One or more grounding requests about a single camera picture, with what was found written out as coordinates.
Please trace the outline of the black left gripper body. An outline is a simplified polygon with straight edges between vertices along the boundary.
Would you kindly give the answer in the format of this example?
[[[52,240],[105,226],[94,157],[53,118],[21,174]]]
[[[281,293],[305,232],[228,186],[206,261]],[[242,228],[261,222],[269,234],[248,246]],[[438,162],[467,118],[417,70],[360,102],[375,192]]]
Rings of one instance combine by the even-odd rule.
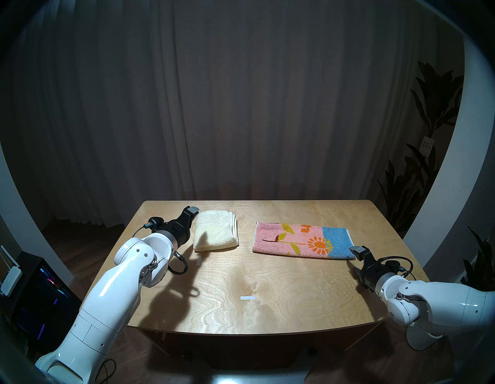
[[[173,244],[173,249],[178,250],[186,244],[191,236],[191,225],[193,216],[180,215],[177,219],[164,222],[158,226],[158,232],[169,238]]]

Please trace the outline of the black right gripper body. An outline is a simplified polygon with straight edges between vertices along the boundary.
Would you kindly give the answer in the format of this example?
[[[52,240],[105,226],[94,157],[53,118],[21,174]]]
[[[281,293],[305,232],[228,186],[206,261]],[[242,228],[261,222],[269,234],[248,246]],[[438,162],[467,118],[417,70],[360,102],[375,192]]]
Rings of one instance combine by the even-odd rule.
[[[375,292],[378,281],[385,275],[402,272],[400,262],[394,258],[363,258],[363,267],[358,269],[358,279],[364,288]]]

